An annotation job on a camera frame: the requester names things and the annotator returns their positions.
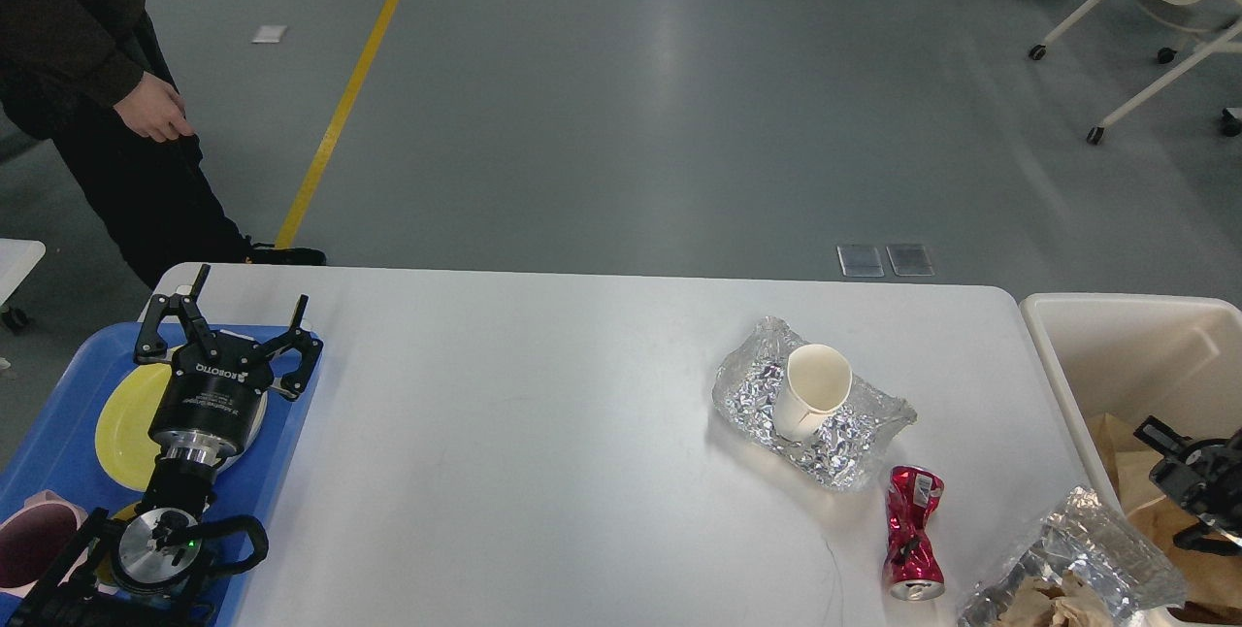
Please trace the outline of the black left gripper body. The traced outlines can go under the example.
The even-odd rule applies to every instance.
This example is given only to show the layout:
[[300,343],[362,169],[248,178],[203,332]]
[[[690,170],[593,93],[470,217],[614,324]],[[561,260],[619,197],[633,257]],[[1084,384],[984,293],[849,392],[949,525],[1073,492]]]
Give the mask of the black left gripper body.
[[243,444],[257,399],[274,382],[274,371],[251,336],[217,341],[219,363],[207,363],[199,346],[183,345],[171,354],[171,379],[149,425],[150,440],[161,449],[205,436],[217,442],[217,458],[229,459]]

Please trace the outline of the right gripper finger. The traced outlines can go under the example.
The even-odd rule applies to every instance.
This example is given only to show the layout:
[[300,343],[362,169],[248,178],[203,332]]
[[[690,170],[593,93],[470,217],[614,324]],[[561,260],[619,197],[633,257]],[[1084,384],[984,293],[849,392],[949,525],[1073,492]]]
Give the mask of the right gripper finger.
[[1149,473],[1149,480],[1153,480],[1154,485],[1158,485],[1158,489],[1184,512],[1208,512],[1207,479],[1199,469],[1201,464],[1197,458],[1194,461],[1192,458],[1212,440],[1181,436],[1153,415],[1144,418],[1134,437],[1160,454],[1160,459]]
[[1211,555],[1241,555],[1241,546],[1230,540],[1211,539],[1208,525],[1192,525],[1174,535],[1174,544],[1180,550],[1211,553]]

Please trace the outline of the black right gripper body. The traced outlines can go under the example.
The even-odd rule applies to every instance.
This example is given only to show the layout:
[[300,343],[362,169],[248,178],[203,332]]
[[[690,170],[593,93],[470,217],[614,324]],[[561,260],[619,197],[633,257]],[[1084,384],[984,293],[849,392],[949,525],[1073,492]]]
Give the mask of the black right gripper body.
[[1241,428],[1228,440],[1210,440],[1199,449],[1199,516],[1221,534],[1241,533]]

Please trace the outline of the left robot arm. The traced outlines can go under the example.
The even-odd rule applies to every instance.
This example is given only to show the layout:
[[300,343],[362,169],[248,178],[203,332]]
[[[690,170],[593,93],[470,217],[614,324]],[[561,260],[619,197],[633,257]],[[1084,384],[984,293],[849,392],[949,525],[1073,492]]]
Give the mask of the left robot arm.
[[306,325],[212,327],[188,292],[154,294],[143,320],[99,332],[48,399],[2,474],[17,520],[62,503],[67,536],[2,560],[48,565],[2,591],[6,626],[225,626],[313,392],[324,344]]

